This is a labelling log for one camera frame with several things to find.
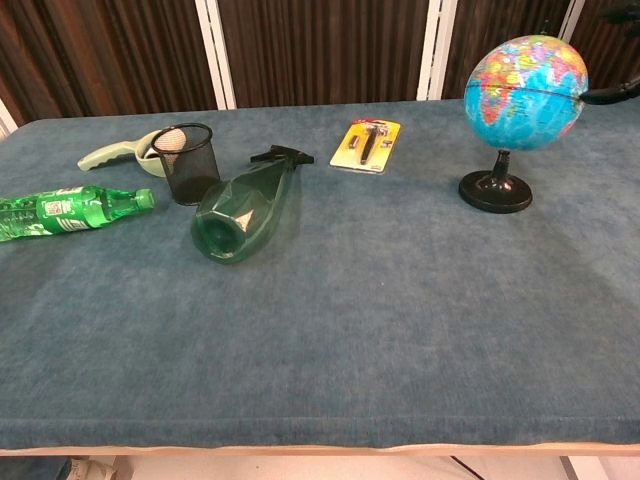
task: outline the globe stand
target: globe stand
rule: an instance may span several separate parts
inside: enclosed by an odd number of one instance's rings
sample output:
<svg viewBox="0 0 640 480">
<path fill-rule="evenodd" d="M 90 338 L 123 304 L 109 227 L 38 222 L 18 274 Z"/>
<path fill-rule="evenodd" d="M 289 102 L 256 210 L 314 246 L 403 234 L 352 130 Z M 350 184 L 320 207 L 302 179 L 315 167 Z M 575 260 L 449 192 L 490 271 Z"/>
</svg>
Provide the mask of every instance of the globe stand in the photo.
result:
<svg viewBox="0 0 640 480">
<path fill-rule="evenodd" d="M 509 175 L 509 151 L 498 150 L 492 171 L 472 172 L 460 181 L 458 191 L 469 205 L 492 213 L 513 213 L 527 208 L 533 200 L 529 185 Z"/>
</svg>

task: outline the blue tablecloth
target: blue tablecloth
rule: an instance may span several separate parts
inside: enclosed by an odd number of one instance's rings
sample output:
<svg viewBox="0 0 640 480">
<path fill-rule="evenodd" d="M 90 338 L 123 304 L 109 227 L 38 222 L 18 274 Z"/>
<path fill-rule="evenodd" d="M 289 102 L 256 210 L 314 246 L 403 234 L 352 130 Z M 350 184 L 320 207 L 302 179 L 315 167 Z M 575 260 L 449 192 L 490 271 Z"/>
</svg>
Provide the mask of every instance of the blue tablecloth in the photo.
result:
<svg viewBox="0 0 640 480">
<path fill-rule="evenodd" d="M 350 122 L 403 125 L 383 175 L 330 168 Z M 213 128 L 223 177 L 273 143 L 296 171 L 279 228 L 236 266 L 191 243 L 193 207 L 108 143 Z M 48 120 L 0 144 L 0 195 L 150 187 L 99 231 L 0 245 L 0 448 L 640 442 L 640 102 L 587 107 L 512 154 L 534 192 L 476 210 L 496 152 L 460 101 Z"/>
</svg>

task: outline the floor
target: floor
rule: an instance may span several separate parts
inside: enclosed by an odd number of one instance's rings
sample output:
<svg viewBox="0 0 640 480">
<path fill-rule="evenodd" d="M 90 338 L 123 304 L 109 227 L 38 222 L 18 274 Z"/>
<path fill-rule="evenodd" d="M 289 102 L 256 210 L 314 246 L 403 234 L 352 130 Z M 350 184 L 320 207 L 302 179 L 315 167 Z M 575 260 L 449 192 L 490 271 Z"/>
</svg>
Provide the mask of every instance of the floor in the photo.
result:
<svg viewBox="0 0 640 480">
<path fill-rule="evenodd" d="M 486 480 L 567 480 L 557 457 L 460 459 Z M 128 463 L 132 480 L 475 480 L 448 457 L 128 457 Z"/>
</svg>

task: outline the globe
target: globe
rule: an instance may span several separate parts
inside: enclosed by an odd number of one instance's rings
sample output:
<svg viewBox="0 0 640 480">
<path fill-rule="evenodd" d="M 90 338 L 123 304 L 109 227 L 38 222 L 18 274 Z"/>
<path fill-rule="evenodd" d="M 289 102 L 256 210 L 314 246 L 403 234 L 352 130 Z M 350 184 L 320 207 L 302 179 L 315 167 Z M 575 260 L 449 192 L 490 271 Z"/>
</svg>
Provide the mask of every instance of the globe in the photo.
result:
<svg viewBox="0 0 640 480">
<path fill-rule="evenodd" d="M 533 150 L 553 142 L 582 111 L 587 67 L 573 47 L 546 35 L 515 38 L 493 49 L 471 73 L 467 119 L 487 144 Z"/>
</svg>

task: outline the scoop handle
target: scoop handle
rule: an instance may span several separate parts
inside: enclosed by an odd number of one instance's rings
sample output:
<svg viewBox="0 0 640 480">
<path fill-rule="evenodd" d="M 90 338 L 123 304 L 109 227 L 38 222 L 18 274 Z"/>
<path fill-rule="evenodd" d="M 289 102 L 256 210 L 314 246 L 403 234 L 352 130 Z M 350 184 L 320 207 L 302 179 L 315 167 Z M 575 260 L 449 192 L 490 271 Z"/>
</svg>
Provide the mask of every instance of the scoop handle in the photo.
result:
<svg viewBox="0 0 640 480">
<path fill-rule="evenodd" d="M 135 153 L 137 141 L 118 142 L 99 148 L 78 161 L 80 170 L 87 171 L 114 159 L 118 155 Z"/>
</svg>

